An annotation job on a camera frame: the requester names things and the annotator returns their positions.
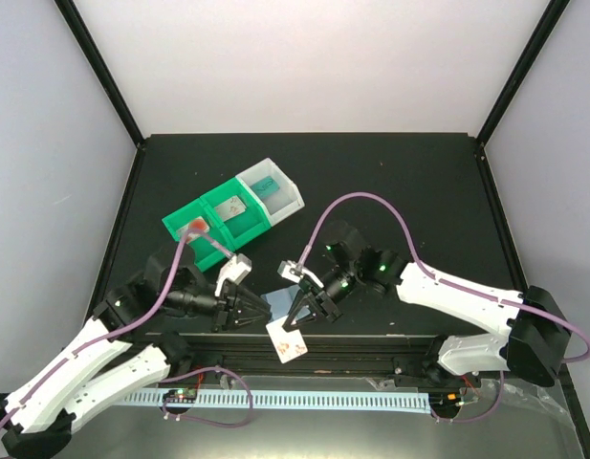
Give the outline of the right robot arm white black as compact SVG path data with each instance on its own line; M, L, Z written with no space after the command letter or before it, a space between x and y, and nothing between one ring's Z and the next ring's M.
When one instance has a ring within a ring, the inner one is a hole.
M334 267L317 276L292 260L278 268L299 288L283 322L287 332L324 317L341 316L338 304L360 287L394 293L415 304L480 328L474 336L437 337L420 364L420 377L435 385L473 372L509 371L550 387L557 379L571 333L553 296L531 286L525 292L495 289L443 272L425 273L396 251L376 250L343 221L327 229L325 248Z

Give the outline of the white card red pattern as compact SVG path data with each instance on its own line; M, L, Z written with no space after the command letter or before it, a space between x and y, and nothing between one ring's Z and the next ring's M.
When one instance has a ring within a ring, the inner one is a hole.
M287 332L283 325L287 318L281 317L266 325L267 333L281 363L293 361L308 352L307 345L299 330Z

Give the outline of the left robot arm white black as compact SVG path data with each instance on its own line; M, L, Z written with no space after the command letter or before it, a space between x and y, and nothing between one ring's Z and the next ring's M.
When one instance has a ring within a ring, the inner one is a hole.
M138 321L161 299L169 314L210 317L213 332L265 322L269 305L242 283L250 271L251 261L236 254L211 284L191 254L178 265L166 253L152 255L40 373L10 394L0 393L0 440L8 457L53 458L88 421L129 394L217 370L178 333L148 337L153 322Z

